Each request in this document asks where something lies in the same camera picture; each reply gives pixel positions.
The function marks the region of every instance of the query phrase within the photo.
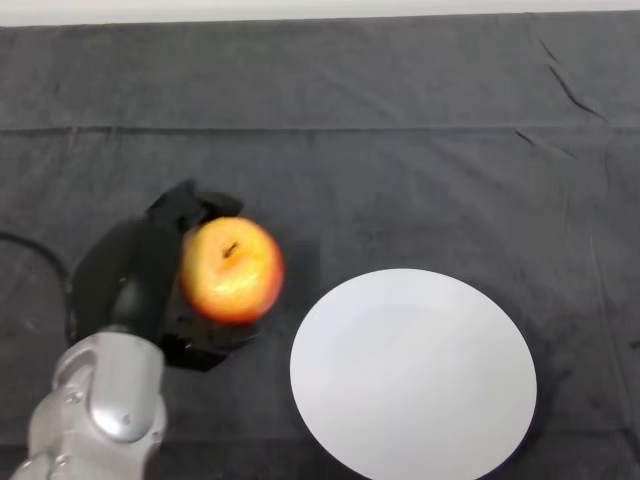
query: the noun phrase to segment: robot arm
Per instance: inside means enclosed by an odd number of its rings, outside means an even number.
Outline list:
[[[56,367],[29,428],[29,459],[12,480],[140,480],[164,437],[164,359],[151,342],[100,332]]]
[[[29,459],[11,480],[143,478],[165,434],[165,363],[208,370],[256,335],[252,327],[212,330],[184,315],[166,320],[183,235],[241,209],[185,182],[144,216],[113,228],[83,259],[66,292],[73,346],[31,418]]]

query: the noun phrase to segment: dark gray tablecloth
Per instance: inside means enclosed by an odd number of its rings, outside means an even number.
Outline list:
[[[263,335],[166,373],[150,478],[359,478],[304,427],[290,347],[341,281],[414,267],[531,348],[536,422],[489,478],[640,479],[639,53],[636,13],[0,30],[0,228],[74,263],[195,177],[281,243]],[[0,477],[62,318],[47,265],[1,245]]]

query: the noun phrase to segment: apple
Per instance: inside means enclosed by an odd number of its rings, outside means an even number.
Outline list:
[[[246,218],[222,217],[185,242],[180,277],[187,300],[202,316],[252,323],[277,300],[284,261],[265,229]]]

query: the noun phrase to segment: white plate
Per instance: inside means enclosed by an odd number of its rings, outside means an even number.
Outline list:
[[[302,322],[291,386],[311,433],[373,480],[473,480],[522,441],[536,375],[522,335],[453,278],[383,270],[325,295]]]

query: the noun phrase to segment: cable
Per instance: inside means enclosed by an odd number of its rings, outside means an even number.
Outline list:
[[[45,244],[28,237],[18,235],[17,233],[0,230],[0,242],[12,243],[27,250],[31,250],[32,252],[37,253],[53,268],[62,288],[66,316],[68,317],[71,313],[71,302],[69,298],[71,293],[71,272],[64,260],[62,260],[56,252]]]

